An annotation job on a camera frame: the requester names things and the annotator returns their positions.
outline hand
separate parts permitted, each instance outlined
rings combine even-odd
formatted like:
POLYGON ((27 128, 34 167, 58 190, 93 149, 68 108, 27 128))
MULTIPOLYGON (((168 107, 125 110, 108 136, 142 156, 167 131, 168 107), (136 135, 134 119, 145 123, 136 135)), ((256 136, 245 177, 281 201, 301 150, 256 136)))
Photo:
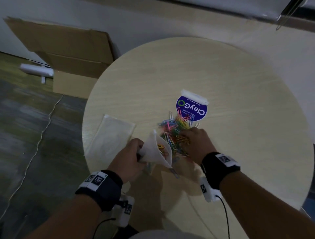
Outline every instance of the hand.
POLYGON ((118 174, 123 183, 131 180, 141 172, 146 165, 146 163, 138 163, 136 156, 137 151, 142 148, 143 144, 144 142, 138 138, 130 140, 126 147, 116 155, 107 169, 118 174))
POLYGON ((201 165, 202 160, 207 154, 216 152, 215 147, 204 129, 193 127, 181 131, 180 134, 189 138, 189 145, 182 143, 180 146, 196 164, 201 165))

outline round blue sticker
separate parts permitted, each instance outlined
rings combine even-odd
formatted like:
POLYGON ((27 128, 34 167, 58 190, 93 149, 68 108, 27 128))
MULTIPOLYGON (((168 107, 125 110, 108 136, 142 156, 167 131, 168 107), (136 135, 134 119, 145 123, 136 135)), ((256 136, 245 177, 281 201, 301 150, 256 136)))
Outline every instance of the round blue sticker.
POLYGON ((190 116, 193 121, 201 120, 206 116, 207 106, 194 102, 184 96, 178 98, 176 103, 176 109, 180 108, 181 115, 183 117, 190 116))

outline person's left hand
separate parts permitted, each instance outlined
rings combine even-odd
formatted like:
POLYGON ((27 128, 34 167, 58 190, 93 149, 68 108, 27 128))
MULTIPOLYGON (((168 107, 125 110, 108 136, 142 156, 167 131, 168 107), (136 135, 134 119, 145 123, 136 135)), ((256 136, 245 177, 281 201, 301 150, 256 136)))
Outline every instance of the person's left hand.
POLYGON ((113 171, 122 179, 123 183, 135 177, 146 163, 137 162, 137 151, 142 148, 144 142, 138 138, 130 140, 114 158, 107 170, 113 171))

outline person's right forearm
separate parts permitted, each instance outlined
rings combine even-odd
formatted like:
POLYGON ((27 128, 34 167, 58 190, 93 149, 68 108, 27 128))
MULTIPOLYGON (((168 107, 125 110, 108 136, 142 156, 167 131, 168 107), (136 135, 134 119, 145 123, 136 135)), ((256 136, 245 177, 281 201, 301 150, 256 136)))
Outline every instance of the person's right forearm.
POLYGON ((242 172, 228 174, 220 191, 250 239, 315 238, 315 223, 242 172))

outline wristband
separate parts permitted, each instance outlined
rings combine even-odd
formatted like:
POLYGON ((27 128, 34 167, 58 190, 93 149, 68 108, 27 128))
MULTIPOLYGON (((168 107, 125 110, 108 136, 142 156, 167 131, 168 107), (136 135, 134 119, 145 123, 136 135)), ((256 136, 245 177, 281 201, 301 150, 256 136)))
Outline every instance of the wristband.
POLYGON ((109 212, 119 202, 123 181, 114 172, 102 170, 92 173, 80 184, 75 194, 85 194, 100 206, 102 212, 109 212))
POLYGON ((211 188, 218 190, 226 175, 241 170, 239 164, 233 158, 218 152, 207 154, 202 160, 201 169, 206 175, 211 188))

